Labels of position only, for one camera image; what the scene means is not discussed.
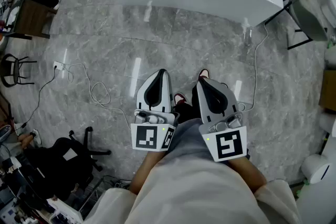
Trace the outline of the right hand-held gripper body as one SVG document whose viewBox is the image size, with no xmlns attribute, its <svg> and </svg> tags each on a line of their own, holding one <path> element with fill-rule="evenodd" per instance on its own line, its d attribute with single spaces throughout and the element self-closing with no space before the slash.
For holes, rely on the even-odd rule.
<svg viewBox="0 0 336 224">
<path fill-rule="evenodd" d="M 202 124 L 199 132 L 215 162 L 247 155 L 247 127 L 243 125 L 241 112 Z"/>
</svg>

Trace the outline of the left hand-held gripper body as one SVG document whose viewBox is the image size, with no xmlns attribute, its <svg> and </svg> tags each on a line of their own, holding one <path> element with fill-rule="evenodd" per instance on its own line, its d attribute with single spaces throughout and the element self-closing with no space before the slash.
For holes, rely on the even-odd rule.
<svg viewBox="0 0 336 224">
<path fill-rule="evenodd" d="M 167 151 L 180 114 L 137 109 L 131 124 L 132 148 L 142 151 Z"/>
</svg>

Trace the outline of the person's left forearm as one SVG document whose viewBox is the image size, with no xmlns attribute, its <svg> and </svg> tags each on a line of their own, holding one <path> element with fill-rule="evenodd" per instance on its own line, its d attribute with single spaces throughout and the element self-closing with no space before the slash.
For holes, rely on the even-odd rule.
<svg viewBox="0 0 336 224">
<path fill-rule="evenodd" d="M 138 195 L 152 168 L 166 155 L 166 152 L 148 152 L 133 177 L 129 191 Z"/>
</svg>

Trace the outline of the person's right forearm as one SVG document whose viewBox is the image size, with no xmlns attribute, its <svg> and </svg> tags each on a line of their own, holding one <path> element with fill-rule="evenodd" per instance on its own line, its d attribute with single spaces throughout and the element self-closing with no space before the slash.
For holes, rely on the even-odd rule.
<svg viewBox="0 0 336 224">
<path fill-rule="evenodd" d="M 265 176 L 247 157 L 230 159 L 228 163 L 242 177 L 252 193 L 267 183 Z"/>
</svg>

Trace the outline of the person's left red white sneaker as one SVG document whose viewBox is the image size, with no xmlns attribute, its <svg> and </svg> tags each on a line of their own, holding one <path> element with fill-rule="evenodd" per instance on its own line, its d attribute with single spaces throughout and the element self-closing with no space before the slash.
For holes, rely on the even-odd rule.
<svg viewBox="0 0 336 224">
<path fill-rule="evenodd" d="M 174 103 L 175 105 L 186 103 L 186 97 L 178 92 L 174 95 Z"/>
</svg>

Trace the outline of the person's black trousers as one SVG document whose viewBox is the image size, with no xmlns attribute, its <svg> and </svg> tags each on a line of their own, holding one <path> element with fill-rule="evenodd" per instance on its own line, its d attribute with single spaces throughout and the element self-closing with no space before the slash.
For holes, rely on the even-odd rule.
<svg viewBox="0 0 336 224">
<path fill-rule="evenodd" d="M 174 113 L 179 113 L 178 123 L 181 124 L 192 119 L 201 119 L 201 113 L 199 109 L 198 96 L 197 96 L 197 83 L 192 89 L 192 104 L 186 103 L 175 105 L 173 108 Z"/>
</svg>

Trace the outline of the person's grey shirt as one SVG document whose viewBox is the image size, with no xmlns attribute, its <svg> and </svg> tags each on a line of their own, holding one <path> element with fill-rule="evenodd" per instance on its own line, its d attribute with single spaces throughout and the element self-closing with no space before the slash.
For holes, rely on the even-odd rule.
<svg viewBox="0 0 336 224">
<path fill-rule="evenodd" d="M 245 157 L 217 163 L 199 119 L 180 124 L 166 155 L 150 152 L 131 185 L 125 224 L 267 224 L 254 196 L 266 182 Z"/>
</svg>

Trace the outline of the person's cream jacket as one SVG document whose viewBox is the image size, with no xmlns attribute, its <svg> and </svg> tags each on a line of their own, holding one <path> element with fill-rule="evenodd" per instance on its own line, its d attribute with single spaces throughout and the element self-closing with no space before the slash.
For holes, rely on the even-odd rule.
<svg viewBox="0 0 336 224">
<path fill-rule="evenodd" d="M 275 180 L 252 193 L 238 180 L 147 183 L 134 196 L 109 189 L 84 224 L 300 224 L 288 185 Z"/>
</svg>

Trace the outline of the white cylindrical bin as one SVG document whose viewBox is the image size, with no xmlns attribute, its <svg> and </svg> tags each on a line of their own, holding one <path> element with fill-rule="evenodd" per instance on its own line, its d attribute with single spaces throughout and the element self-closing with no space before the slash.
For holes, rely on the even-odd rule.
<svg viewBox="0 0 336 224">
<path fill-rule="evenodd" d="M 323 155 L 308 156 L 301 165 L 301 171 L 309 184 L 316 184 L 323 180 L 331 163 Z"/>
<path fill-rule="evenodd" d="M 330 114 L 327 112 L 321 113 L 319 125 L 332 137 L 336 137 L 336 114 Z"/>
</svg>

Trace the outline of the black office chair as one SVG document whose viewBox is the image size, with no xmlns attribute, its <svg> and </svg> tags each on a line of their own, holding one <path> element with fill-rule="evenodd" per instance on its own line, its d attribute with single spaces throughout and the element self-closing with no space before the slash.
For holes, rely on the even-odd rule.
<svg viewBox="0 0 336 224">
<path fill-rule="evenodd" d="M 66 200 L 71 192 L 78 188 L 85 190 L 93 180 L 93 169 L 102 171 L 93 155 L 111 155 L 111 151 L 92 151 L 88 147 L 89 133 L 92 127 L 85 129 L 84 140 L 74 138 L 74 131 L 69 137 L 61 137 L 49 148 L 27 148 L 24 155 L 36 170 L 33 190 L 42 199 L 56 197 Z"/>
</svg>

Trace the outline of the brown box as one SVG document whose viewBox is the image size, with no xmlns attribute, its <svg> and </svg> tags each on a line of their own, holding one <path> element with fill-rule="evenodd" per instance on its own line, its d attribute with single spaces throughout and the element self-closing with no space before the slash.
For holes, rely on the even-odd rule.
<svg viewBox="0 0 336 224">
<path fill-rule="evenodd" d="M 325 70 L 323 73 L 319 105 L 336 112 L 336 70 Z"/>
</svg>

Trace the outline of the black round stool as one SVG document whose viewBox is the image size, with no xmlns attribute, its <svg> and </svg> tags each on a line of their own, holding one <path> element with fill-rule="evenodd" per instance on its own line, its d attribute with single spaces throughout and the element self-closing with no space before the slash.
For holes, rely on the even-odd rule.
<svg viewBox="0 0 336 224">
<path fill-rule="evenodd" d="M 29 61 L 28 57 L 21 59 L 16 58 L 12 54 L 5 54 L 0 61 L 0 80 L 4 87 L 11 88 L 15 85 L 30 85 L 33 82 L 22 82 L 22 79 L 28 79 L 20 75 L 20 69 L 23 64 L 37 63 L 37 61 Z"/>
</svg>

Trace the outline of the dark wooden table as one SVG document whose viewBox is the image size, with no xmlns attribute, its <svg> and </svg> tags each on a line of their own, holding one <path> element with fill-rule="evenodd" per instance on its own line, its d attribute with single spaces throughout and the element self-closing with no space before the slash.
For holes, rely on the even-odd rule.
<svg viewBox="0 0 336 224">
<path fill-rule="evenodd" d="M 57 10 L 31 0 L 19 0 L 10 8 L 2 35 L 5 37 L 32 40 L 32 37 L 50 38 L 43 33 L 48 14 Z"/>
</svg>

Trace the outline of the black frame grey chair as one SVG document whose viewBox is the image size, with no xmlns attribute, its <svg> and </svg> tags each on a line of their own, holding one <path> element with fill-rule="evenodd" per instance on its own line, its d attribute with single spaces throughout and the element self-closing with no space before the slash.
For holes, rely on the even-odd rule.
<svg viewBox="0 0 336 224">
<path fill-rule="evenodd" d="M 304 33 L 307 39 L 305 41 L 289 46 L 287 48 L 288 50 L 305 45 L 311 41 L 328 41 L 328 29 L 322 26 L 316 16 L 303 5 L 301 0 L 282 0 L 282 2 L 283 8 L 271 17 L 269 17 L 264 22 L 264 25 L 266 26 L 283 11 L 286 11 L 292 17 L 292 19 L 299 27 L 298 29 L 295 29 L 295 32 Z"/>
</svg>

